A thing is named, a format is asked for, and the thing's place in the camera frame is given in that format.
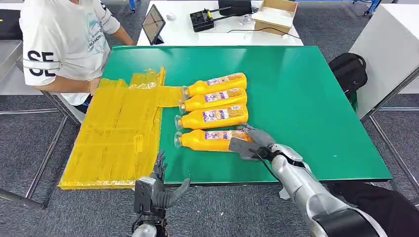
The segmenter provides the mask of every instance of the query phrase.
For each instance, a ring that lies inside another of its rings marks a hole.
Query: white table
[[[259,7],[262,1],[252,1],[252,6]],[[164,17],[166,25],[160,36],[165,46],[182,45],[297,45],[303,46],[300,39],[288,35],[276,35],[267,32],[231,32],[230,30],[254,30],[254,23],[243,24],[241,17],[230,17],[215,22],[215,27],[209,30],[195,33],[192,28],[190,13],[218,9],[218,1],[150,1],[147,12],[152,5],[156,5],[160,14]],[[166,15],[172,14],[175,19],[167,20]],[[221,15],[214,12],[214,18]],[[289,34],[298,36],[295,27]],[[141,30],[137,45],[149,46],[150,43],[144,30]]]

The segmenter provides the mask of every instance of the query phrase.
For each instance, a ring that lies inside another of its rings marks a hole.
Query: yellow bottle
[[[232,89],[214,92],[206,95],[195,95],[189,100],[184,101],[179,105],[181,114],[193,110],[216,107],[220,105],[227,105],[233,103],[243,103],[248,101],[246,90],[235,87]]]
[[[214,78],[207,81],[199,80],[193,85],[183,86],[183,98],[188,99],[194,95],[203,95],[222,91],[234,87],[246,89],[247,79],[243,73],[234,73],[220,78]]]
[[[203,129],[238,125],[248,121],[249,114],[245,104],[231,104],[207,109],[194,110],[187,115],[174,117],[177,130],[184,127]]]
[[[174,136],[174,145],[177,148],[189,147],[195,151],[226,152],[229,151],[228,146],[232,137],[250,141],[249,135],[240,130],[202,131],[197,129],[183,134],[178,131]]]

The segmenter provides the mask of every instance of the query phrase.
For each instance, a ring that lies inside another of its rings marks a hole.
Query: bottle label
[[[228,113],[226,109],[223,110],[207,110],[202,112],[204,122],[212,122],[221,119],[228,119]]]
[[[228,99],[230,97],[242,95],[242,92],[239,88],[233,88],[225,91],[220,91],[216,93],[206,94],[204,95],[206,102],[213,102],[217,100]]]
[[[243,131],[209,131],[205,132],[205,139],[208,140],[230,140],[232,137],[248,140],[249,135]]]
[[[228,76],[209,79],[209,80],[207,80],[207,84],[208,85],[215,85],[215,84],[226,82],[226,81],[229,81],[229,80],[234,80],[234,79],[237,79],[237,78],[240,78],[240,77],[241,77],[240,73],[234,73],[234,74],[231,74],[231,75],[228,75]]]
[[[207,84],[208,85],[215,85],[215,84],[226,82],[226,81],[228,81],[228,77],[224,76],[224,77],[220,77],[220,78],[209,79],[209,80],[207,80]]]
[[[212,122],[221,119],[228,119],[238,117],[244,114],[243,108],[240,105],[235,105],[227,109],[221,110],[207,110],[202,112],[204,122]]]

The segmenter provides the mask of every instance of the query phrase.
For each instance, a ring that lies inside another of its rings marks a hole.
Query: bottle cap
[[[185,101],[185,100],[187,100],[187,99],[189,99],[189,97],[191,97],[191,95],[189,95],[189,90],[188,90],[188,87],[187,86],[182,86],[182,97],[183,97],[183,100]]]
[[[183,128],[183,125],[182,125],[182,117],[181,116],[176,115],[174,117],[174,125],[176,126],[176,129],[177,130],[181,130]]]
[[[183,104],[183,103],[179,104],[179,111],[180,111],[180,114],[181,115],[184,114],[184,113],[186,113],[186,106],[185,106],[185,104]]]
[[[179,131],[177,131],[177,132],[174,134],[174,146],[175,146],[176,148],[180,148],[180,147],[182,146],[182,140],[181,140],[181,137],[182,137],[182,133],[181,133],[181,132],[179,132]]]

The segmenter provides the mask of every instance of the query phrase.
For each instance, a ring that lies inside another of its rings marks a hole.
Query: white t-shirt
[[[47,85],[61,76],[92,80],[102,75],[109,56],[104,32],[120,23],[100,0],[26,0],[20,13],[23,66],[27,85]],[[80,105],[88,93],[62,93]]]

